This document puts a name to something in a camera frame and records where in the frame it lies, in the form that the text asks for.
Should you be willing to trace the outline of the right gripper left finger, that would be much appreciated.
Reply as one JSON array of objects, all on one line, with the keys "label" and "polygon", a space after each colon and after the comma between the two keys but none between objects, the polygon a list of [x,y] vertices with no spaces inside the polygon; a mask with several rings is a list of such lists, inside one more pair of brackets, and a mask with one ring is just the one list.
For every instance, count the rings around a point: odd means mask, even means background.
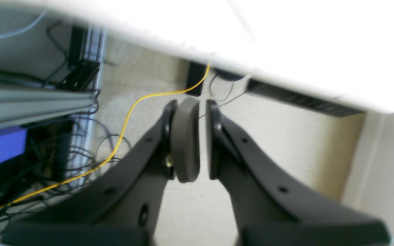
[{"label": "right gripper left finger", "polygon": [[148,246],[165,186],[200,171],[199,101],[169,102],[130,152],[86,188],[8,226],[4,246]]}]

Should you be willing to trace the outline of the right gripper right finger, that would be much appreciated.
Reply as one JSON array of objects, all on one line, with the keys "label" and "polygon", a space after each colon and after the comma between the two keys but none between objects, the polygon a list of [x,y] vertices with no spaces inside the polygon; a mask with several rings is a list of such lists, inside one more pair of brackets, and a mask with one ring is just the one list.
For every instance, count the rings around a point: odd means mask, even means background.
[{"label": "right gripper right finger", "polygon": [[227,190],[241,246],[389,246],[380,219],[308,188],[206,101],[209,177]]}]

